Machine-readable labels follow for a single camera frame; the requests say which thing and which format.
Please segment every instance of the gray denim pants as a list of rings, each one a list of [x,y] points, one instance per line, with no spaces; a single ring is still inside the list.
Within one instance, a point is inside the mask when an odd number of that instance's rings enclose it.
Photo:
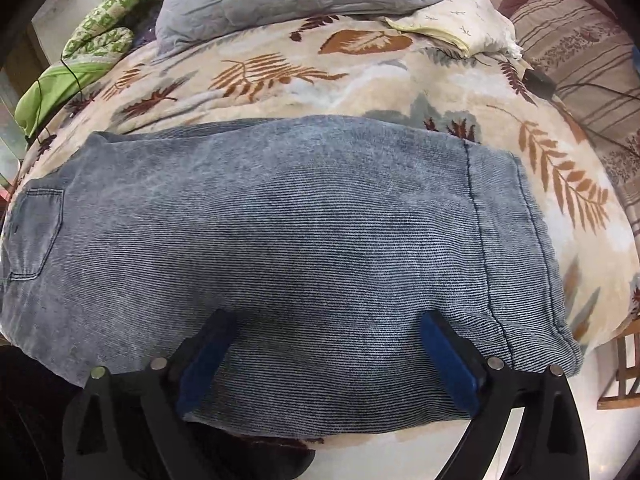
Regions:
[[[17,196],[1,268],[2,331],[75,384],[237,312],[188,418],[244,434],[462,417],[420,345],[427,309],[512,367],[581,362],[520,161],[364,118],[91,134]]]

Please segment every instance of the lime green fabric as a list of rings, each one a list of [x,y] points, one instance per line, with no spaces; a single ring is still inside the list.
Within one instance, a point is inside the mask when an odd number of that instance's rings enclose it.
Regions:
[[[129,51],[134,34],[117,25],[142,1],[103,0],[82,20],[62,51],[66,66],[50,66],[18,102],[15,120],[28,137],[50,111],[100,79]]]
[[[40,84],[36,81],[18,102],[15,121],[31,137],[49,111],[78,93],[74,74],[84,88],[100,79],[112,66],[111,63],[77,63],[69,66],[73,74],[63,65],[50,66],[38,78]]]

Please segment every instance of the floral bedspread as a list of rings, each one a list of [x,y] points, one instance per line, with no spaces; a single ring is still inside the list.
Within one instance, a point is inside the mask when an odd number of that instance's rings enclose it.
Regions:
[[[455,59],[426,37],[345,16],[238,32],[161,62],[155,53],[155,43],[141,48],[73,98],[28,153],[21,184],[64,163],[94,130],[344,114],[447,132],[522,158],[585,350],[635,308],[640,264],[625,213],[562,104],[523,86],[524,63]]]

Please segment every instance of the pocket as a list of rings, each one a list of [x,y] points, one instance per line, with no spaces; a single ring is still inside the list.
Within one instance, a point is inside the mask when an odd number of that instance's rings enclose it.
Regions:
[[[9,218],[4,250],[9,280],[37,278],[62,225],[61,189],[29,189],[18,197]]]

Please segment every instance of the silver rivet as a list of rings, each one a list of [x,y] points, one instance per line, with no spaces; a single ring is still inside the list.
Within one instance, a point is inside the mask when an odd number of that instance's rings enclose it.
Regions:
[[[92,379],[101,379],[107,373],[107,369],[104,366],[97,366],[91,370]]]
[[[489,357],[486,363],[489,365],[489,368],[493,370],[502,370],[504,368],[504,361],[499,357]]]
[[[167,360],[164,357],[156,357],[151,361],[152,370],[162,370],[166,366]]]
[[[549,371],[556,377],[562,377],[564,375],[564,370],[562,370],[562,367],[558,365],[551,365],[549,367]]]

